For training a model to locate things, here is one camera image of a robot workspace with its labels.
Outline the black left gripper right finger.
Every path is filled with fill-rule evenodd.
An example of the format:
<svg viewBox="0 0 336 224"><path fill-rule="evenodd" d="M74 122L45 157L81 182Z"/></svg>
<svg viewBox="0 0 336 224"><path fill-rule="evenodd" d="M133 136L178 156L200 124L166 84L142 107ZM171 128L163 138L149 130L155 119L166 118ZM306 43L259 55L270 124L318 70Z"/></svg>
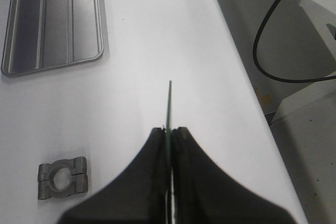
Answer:
<svg viewBox="0 0 336 224"><path fill-rule="evenodd" d="M185 127L172 131L172 164L176 223L294 223L220 169Z"/></svg>

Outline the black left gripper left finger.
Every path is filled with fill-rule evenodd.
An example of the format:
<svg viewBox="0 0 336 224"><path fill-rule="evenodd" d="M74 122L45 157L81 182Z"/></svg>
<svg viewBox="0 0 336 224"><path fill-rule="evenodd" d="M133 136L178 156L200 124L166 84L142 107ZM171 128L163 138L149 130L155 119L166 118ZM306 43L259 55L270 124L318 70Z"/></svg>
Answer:
<svg viewBox="0 0 336 224"><path fill-rule="evenodd" d="M128 167L92 197L67 210L59 223L165 223L165 131L153 128Z"/></svg>

